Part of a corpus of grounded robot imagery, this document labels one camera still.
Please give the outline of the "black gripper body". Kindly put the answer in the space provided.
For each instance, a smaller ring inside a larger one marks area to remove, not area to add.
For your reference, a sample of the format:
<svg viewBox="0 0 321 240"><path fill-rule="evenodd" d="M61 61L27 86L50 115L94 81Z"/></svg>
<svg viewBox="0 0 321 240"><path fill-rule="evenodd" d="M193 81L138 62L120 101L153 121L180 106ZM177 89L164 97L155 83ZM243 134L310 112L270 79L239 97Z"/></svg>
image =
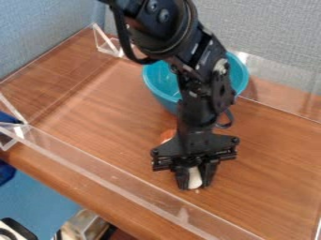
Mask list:
<svg viewBox="0 0 321 240"><path fill-rule="evenodd" d="M212 132L209 127L177 128L161 133L160 144L149 150L156 171L200 167L208 172L221 160L233 159L239 138Z"/></svg>

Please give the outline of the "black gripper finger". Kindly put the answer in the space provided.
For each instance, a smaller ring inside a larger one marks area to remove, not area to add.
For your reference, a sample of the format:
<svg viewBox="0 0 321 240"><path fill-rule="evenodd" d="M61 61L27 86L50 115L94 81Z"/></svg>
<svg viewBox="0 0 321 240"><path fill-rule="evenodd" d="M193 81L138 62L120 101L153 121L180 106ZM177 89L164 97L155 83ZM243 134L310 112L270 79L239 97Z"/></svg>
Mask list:
<svg viewBox="0 0 321 240"><path fill-rule="evenodd" d="M183 166L176 166L173 169L173 175L177 188L187 190L189 183L189 170Z"/></svg>
<svg viewBox="0 0 321 240"><path fill-rule="evenodd" d="M216 161L205 162L201 164L200 175L201 175L203 188L211 185L211 180L215 175L216 167L217 167Z"/></svg>

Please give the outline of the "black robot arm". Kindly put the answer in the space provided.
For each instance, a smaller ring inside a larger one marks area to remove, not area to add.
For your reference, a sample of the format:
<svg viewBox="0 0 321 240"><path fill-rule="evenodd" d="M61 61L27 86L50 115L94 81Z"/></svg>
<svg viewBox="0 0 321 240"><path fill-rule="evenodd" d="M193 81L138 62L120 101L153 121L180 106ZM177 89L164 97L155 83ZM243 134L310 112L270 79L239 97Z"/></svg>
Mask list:
<svg viewBox="0 0 321 240"><path fill-rule="evenodd" d="M151 150L151 167L173 172L180 189L211 184L217 164L235 158L239 139L219 135L235 101L227 50L197 19L191 0L97 0L109 6L120 45L140 65L169 65L180 92L173 136Z"/></svg>

